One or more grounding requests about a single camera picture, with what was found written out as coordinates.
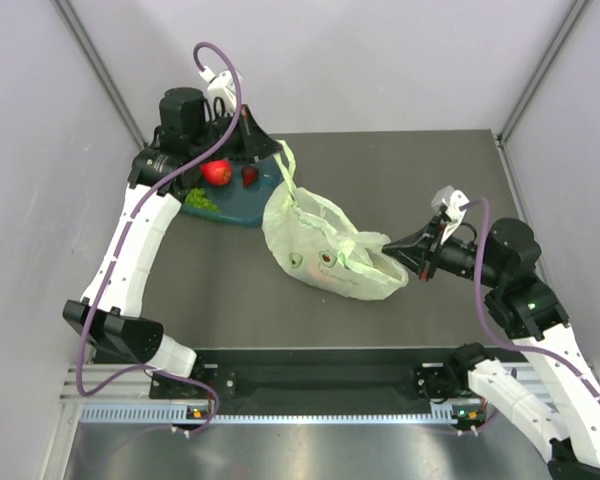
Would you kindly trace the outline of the green plastic bag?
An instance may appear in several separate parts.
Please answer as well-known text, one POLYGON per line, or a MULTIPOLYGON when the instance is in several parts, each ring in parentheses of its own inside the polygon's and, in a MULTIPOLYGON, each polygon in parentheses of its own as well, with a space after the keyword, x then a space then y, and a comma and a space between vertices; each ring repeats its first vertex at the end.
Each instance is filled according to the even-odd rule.
POLYGON ((266 245, 282 270, 312 287, 343 297, 380 301, 405 287, 408 273, 382 252, 390 238, 360 231, 329 199, 296 185, 296 160, 288 144, 273 159, 282 182, 263 211, 266 245))

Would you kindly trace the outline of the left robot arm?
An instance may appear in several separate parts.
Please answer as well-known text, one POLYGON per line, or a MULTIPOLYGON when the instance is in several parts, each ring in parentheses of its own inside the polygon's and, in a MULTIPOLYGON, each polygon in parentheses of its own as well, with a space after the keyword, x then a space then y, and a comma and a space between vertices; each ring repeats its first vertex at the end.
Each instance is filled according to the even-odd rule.
POLYGON ((161 323, 142 317, 151 268, 171 222, 203 171, 226 160, 251 166, 280 152, 248 105, 226 94, 191 87, 168 90, 159 102, 153 139, 132 161, 123 209, 101 266, 81 298, 62 316, 83 347, 118 355, 172 375, 185 396, 206 387, 194 350, 168 336, 161 323))

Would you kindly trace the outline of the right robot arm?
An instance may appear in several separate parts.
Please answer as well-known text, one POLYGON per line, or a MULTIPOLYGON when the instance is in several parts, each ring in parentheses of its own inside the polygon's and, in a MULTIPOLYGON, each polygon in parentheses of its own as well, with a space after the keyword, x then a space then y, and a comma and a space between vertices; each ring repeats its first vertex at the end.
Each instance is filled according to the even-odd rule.
POLYGON ((515 218, 482 221, 471 242, 437 213, 383 253, 423 281, 442 270, 472 281, 479 321, 491 318, 506 338, 497 344, 528 361, 550 400, 507 373, 479 343, 456 348, 444 363, 449 388, 487 400, 535 447, 554 479, 600 479, 600 384, 577 344, 556 293, 536 273, 542 254, 533 230, 515 218))

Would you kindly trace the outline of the red apple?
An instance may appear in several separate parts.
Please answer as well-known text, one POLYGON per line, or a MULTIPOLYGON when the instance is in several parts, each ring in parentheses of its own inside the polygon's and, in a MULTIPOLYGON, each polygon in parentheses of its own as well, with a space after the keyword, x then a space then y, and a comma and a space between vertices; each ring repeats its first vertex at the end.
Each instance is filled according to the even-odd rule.
POLYGON ((228 159, 213 160, 200 166, 204 180, 215 187, 227 185, 233 176, 233 168, 228 159))

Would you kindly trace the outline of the teal plastic basket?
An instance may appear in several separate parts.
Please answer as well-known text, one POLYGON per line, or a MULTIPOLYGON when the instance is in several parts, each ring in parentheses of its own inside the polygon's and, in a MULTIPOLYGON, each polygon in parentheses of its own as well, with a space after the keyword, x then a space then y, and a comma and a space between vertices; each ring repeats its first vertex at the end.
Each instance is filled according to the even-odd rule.
POLYGON ((187 206, 184 201, 181 212, 207 220, 244 227, 259 227, 262 223, 264 207, 282 180, 279 167, 273 156, 255 163, 229 161, 233 168, 233 176, 227 185, 215 187, 201 177, 193 187, 204 188, 207 196, 220 208, 220 211, 210 212, 192 208, 187 206), (258 181, 248 188, 243 187, 241 178, 241 170, 246 165, 252 165, 260 172, 258 181))

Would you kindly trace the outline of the green grape bunch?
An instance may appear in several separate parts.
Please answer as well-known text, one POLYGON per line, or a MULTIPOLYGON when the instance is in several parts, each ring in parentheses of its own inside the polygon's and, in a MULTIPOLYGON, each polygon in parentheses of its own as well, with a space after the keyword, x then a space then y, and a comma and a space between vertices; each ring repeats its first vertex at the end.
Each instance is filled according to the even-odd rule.
POLYGON ((185 204, 200 210, 210 212, 220 211, 220 208, 207 196, 206 190, 200 187, 195 187, 189 191, 185 198, 185 204))

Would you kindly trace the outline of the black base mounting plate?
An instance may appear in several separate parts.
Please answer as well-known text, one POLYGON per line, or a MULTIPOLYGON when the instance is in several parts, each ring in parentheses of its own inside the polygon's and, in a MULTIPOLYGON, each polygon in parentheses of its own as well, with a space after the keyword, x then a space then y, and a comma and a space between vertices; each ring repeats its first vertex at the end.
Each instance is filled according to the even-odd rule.
POLYGON ((440 365, 222 365, 200 370, 196 379, 211 387, 223 403, 255 400, 360 402, 364 394, 395 396, 407 402, 469 395, 469 389, 440 365))

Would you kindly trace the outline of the left aluminium frame post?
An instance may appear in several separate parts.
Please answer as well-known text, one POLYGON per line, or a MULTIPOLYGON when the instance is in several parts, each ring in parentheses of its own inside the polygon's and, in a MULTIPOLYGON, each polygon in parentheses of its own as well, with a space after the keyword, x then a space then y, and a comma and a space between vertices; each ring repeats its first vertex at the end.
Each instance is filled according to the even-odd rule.
POLYGON ((140 149, 146 143, 145 138, 72 2, 52 0, 51 3, 68 28, 125 130, 140 149))

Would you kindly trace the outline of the aluminium frame post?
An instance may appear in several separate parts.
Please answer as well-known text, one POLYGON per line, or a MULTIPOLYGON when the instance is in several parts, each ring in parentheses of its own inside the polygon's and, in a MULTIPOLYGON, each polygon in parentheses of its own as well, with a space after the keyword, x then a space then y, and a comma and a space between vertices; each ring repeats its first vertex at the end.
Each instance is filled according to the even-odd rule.
POLYGON ((146 143, 145 138, 72 2, 52 0, 51 3, 68 28, 125 130, 140 149, 146 143))
POLYGON ((569 2, 566 13, 559 22, 555 33, 551 36, 548 46, 541 55, 529 80, 526 82, 513 109, 507 116, 503 127, 495 136, 498 147, 504 148, 508 140, 514 134, 532 101, 548 78, 554 64, 566 48, 569 39, 576 31, 578 25, 585 17, 592 4, 593 2, 591 0, 574 0, 569 2))

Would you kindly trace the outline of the right aluminium frame post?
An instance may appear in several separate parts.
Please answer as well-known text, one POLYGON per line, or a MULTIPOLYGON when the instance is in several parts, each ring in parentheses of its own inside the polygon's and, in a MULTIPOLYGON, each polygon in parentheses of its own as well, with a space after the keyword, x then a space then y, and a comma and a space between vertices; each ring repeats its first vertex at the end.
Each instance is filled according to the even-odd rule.
POLYGON ((526 82, 513 109, 507 116, 503 127, 495 136, 498 147, 504 148, 508 140, 514 134, 532 101, 548 78, 554 64, 566 48, 569 39, 576 31, 578 25, 585 17, 592 4, 593 2, 591 0, 574 0, 569 2, 566 13, 559 22, 555 33, 551 36, 548 46, 541 55, 529 80, 526 82))

